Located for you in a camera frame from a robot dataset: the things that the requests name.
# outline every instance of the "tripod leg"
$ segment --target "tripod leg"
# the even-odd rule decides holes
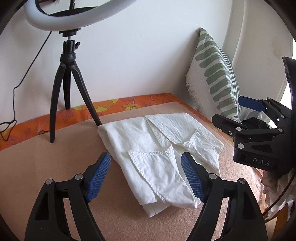
[[[66,110],[71,108],[70,91],[71,91],[71,69],[69,64],[66,65],[66,70],[63,77],[63,90]]]
[[[80,69],[78,68],[78,65],[75,60],[74,60],[74,64],[70,66],[70,69],[72,71],[72,74],[73,74],[73,77],[74,77],[75,82],[77,84],[77,87],[79,89],[79,92],[80,92],[92,118],[94,119],[97,126],[101,125],[102,123],[101,123],[101,121],[96,113],[96,110],[92,104],[91,98],[89,97],[89,94],[88,94],[87,89],[85,87]]]
[[[61,89],[61,84],[63,76],[65,73],[66,65],[60,64],[57,69],[56,76],[54,78],[54,86],[52,89],[52,100],[50,103],[50,116],[49,116],[49,141],[54,142],[55,139],[55,121],[57,116],[57,103],[59,100],[59,91]]]

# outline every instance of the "tripod adjustment knob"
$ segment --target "tripod adjustment knob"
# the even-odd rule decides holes
[[[77,42],[77,43],[75,44],[75,49],[78,49],[79,45],[80,45],[80,42]]]

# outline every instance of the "striped pillow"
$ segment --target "striped pillow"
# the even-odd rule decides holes
[[[203,28],[189,68],[186,84],[197,110],[209,120],[215,114],[239,121],[239,88],[232,65],[225,53]]]

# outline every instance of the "beige felt mat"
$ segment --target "beige felt mat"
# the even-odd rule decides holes
[[[177,102],[110,114],[100,119],[107,123],[179,112],[189,113],[203,123]],[[233,147],[213,129],[206,127],[225,144],[219,158],[221,177],[233,181],[245,178],[258,200],[262,193],[260,178],[251,167],[233,162]],[[49,135],[44,134],[0,152],[0,213],[20,240],[24,240],[31,209],[44,182],[49,178],[56,182],[69,180],[75,174],[83,173],[103,151],[106,149],[97,133],[97,126],[93,120],[87,120],[56,131],[53,144],[49,142]],[[202,208],[202,205],[196,210],[169,207],[148,218],[114,160],[98,197],[89,206],[106,241],[186,240]],[[72,237],[80,240],[67,199],[65,210]],[[226,210],[227,202],[224,200],[213,239],[220,236]]]

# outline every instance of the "orange floral tablecloth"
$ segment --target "orange floral tablecloth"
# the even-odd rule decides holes
[[[232,138],[222,133],[221,130],[214,127],[211,121],[198,113],[196,110],[185,104],[183,101],[173,96],[170,93],[132,96],[122,99],[113,99],[107,101],[94,102],[94,107],[98,116],[108,115],[121,111],[129,111],[151,105],[158,105],[168,102],[179,102],[181,105],[189,109],[192,113],[197,115],[200,119],[206,122],[209,126],[215,129],[220,135],[225,137],[230,143]],[[60,110],[57,112],[56,130],[76,124],[81,121],[91,119],[91,115],[86,105],[79,105],[69,110]],[[49,130],[49,115],[37,117],[35,119],[17,124],[8,138],[8,141],[0,139],[0,151],[12,145],[18,144],[28,140],[34,136],[44,134]],[[7,139],[10,129],[3,133],[3,137]]]

